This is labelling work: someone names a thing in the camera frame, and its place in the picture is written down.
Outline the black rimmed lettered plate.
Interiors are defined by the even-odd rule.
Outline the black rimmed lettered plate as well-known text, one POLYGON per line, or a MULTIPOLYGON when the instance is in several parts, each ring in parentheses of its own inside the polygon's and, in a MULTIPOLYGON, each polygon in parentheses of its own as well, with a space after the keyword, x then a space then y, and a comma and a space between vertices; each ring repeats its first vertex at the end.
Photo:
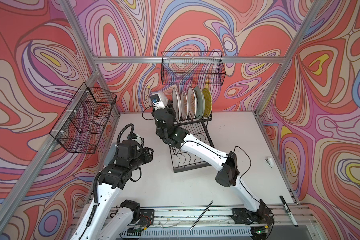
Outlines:
POLYGON ((159 91, 159 97, 161 99, 163 106, 167 107, 168 106, 168 98, 166 97, 166 95, 162 91, 159 91))

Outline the white plate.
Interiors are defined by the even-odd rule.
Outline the white plate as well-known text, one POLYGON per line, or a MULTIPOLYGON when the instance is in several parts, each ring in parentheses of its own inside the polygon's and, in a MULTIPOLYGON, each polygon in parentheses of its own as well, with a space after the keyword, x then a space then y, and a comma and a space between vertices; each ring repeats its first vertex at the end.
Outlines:
POLYGON ((177 88, 173 88, 173 107, 176 114, 176 121, 179 122, 181 119, 181 97, 177 88))

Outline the orange sunburst plate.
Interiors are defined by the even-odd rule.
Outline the orange sunburst plate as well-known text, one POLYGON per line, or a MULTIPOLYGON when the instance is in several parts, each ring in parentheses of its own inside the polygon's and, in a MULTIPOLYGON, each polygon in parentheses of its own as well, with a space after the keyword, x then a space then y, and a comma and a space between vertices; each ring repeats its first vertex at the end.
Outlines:
POLYGON ((182 107, 182 119, 186 121, 188 118, 188 98, 185 91, 181 93, 181 107, 182 107))
POLYGON ((188 116, 190 120, 194 120, 196 118, 197 97, 192 87, 188 88, 187 98, 188 98, 188 116))

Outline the pale green flower plate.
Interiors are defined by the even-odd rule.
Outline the pale green flower plate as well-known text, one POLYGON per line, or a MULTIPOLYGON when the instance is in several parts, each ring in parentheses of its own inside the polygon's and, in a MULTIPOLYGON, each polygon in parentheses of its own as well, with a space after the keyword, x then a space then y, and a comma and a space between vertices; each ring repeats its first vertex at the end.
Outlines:
POLYGON ((197 110, 196 110, 196 118, 197 119, 202 119, 203 115, 204 115, 204 111, 205 111, 205 98, 204 98, 204 94, 202 92, 202 90, 196 86, 194 88, 196 97, 197 97, 197 102, 198 102, 198 106, 197 106, 197 110))

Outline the yellow striped plate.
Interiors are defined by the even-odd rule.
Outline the yellow striped plate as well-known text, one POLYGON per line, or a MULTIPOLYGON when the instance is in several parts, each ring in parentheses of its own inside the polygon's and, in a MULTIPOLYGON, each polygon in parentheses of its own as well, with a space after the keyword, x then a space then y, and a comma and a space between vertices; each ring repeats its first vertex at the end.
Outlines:
POLYGON ((209 91, 208 88, 204 88, 202 90, 202 93, 203 93, 204 98, 205 98, 204 117, 208 118, 212 113, 212 107, 213 107, 212 94, 211 94, 211 92, 209 91))

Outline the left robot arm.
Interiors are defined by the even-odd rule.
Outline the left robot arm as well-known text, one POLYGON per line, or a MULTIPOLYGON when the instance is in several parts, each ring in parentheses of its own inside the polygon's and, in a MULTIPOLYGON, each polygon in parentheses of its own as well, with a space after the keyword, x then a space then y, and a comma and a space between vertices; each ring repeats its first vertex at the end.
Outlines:
POLYGON ((140 204, 125 200, 116 215, 107 224, 110 210, 132 173, 153 160, 154 150, 136 140, 124 140, 114 146, 114 156, 99 172, 93 183, 93 200, 75 232, 72 240, 115 240, 129 225, 139 221, 140 204))

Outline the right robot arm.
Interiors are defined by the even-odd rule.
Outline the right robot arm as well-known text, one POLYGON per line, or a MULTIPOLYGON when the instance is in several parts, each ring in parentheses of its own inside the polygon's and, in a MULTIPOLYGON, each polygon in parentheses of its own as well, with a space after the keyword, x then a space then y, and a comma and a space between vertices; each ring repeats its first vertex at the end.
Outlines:
POLYGON ((205 144, 186 129, 175 125, 173 115, 168 108, 153 107, 152 116, 157 128, 156 134, 165 144, 180 152, 189 152, 217 170, 215 181, 225 188, 234 190, 244 204, 245 224, 275 222, 275 215, 271 209, 241 181, 235 152, 219 151, 205 144))

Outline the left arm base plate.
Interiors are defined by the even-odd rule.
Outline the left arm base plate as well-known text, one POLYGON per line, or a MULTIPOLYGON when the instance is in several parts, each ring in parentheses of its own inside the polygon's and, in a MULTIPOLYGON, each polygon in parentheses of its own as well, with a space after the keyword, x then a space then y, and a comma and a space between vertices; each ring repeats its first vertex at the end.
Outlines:
POLYGON ((140 211, 140 217, 132 226, 137 226, 138 228, 149 227, 153 225, 155 217, 155 210, 154 209, 142 209, 140 211))

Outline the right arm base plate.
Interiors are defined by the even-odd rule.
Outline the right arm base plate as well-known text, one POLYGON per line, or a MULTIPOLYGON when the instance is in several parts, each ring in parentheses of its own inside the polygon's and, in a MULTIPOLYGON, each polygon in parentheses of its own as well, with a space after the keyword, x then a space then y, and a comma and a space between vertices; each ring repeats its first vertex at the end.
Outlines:
POLYGON ((233 208, 232 215, 230 216, 235 224, 266 224, 271 225, 274 223, 274 215, 269 208, 258 210, 256 212, 249 211, 245 208, 233 208))

